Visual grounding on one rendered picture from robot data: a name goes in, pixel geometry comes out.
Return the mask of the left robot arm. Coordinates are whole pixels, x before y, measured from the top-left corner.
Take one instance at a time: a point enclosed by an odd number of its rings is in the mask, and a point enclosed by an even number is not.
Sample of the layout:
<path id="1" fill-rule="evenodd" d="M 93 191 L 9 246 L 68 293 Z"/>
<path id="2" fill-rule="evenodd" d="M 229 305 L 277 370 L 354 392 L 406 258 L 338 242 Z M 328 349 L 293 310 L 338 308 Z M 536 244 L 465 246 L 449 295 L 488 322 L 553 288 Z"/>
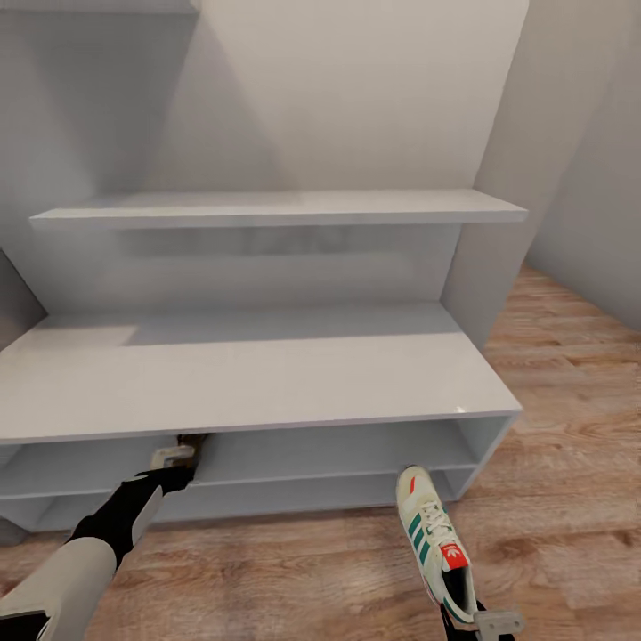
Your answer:
<path id="1" fill-rule="evenodd" d="M 153 451 L 150 471 L 124 480 L 98 513 L 37 571 L 0 599 L 0 641 L 81 641 L 102 594 L 168 492 L 183 490 L 195 468 L 192 446 Z"/>

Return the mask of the sandal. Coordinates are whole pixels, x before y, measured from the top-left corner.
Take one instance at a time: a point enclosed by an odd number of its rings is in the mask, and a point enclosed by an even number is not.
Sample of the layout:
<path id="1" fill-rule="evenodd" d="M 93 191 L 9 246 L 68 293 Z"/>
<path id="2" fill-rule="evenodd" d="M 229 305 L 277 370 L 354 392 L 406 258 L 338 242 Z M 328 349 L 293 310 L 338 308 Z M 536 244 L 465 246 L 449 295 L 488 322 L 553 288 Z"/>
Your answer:
<path id="1" fill-rule="evenodd" d="M 206 439 L 209 439 L 212 434 L 178 434 L 178 444 L 185 446 L 192 446 L 194 448 L 194 455 L 191 458 L 178 458 L 172 462 L 174 466 L 187 466 L 197 469 L 199 466 L 200 448 Z"/>

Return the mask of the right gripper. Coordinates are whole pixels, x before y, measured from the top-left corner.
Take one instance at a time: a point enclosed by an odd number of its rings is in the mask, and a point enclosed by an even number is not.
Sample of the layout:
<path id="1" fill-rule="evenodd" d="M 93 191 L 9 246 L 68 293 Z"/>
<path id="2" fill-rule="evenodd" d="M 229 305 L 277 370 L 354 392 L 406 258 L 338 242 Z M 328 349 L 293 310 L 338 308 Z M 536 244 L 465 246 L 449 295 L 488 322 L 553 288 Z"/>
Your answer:
<path id="1" fill-rule="evenodd" d="M 477 612 L 487 611 L 479 601 L 476 601 L 476 603 L 478 607 Z M 443 604 L 441 604 L 441 612 L 448 641 L 478 641 L 475 630 L 465 631 L 464 629 L 455 629 Z M 515 641 L 515 637 L 512 634 L 499 635 L 499 641 Z"/>

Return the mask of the gym shoe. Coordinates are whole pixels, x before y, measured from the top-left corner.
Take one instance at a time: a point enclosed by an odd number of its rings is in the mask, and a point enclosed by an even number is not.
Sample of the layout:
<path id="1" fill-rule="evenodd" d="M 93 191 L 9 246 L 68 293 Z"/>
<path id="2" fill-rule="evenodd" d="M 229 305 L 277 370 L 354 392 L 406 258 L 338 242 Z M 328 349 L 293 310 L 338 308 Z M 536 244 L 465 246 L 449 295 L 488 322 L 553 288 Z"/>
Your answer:
<path id="1" fill-rule="evenodd" d="M 418 465 L 402 471 L 396 490 L 397 507 L 419 572 L 437 608 L 462 624 L 474 624 L 478 611 L 472 562 L 442 506 L 428 473 Z"/>

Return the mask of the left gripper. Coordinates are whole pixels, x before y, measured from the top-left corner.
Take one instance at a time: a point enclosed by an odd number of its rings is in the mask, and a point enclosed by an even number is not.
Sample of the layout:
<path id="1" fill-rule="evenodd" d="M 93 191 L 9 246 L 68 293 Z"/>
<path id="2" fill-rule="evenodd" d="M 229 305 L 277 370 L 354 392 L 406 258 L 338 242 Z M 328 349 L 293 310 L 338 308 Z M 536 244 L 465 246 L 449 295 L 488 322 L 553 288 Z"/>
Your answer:
<path id="1" fill-rule="evenodd" d="M 192 481 L 195 475 L 195 470 L 196 469 L 194 467 L 190 467 L 188 469 L 187 466 L 170 465 L 168 468 L 140 472 L 135 476 L 151 475 L 152 473 L 162 476 L 166 484 L 166 488 L 163 492 L 163 496 L 165 496 L 168 492 L 183 490 L 188 482 Z"/>

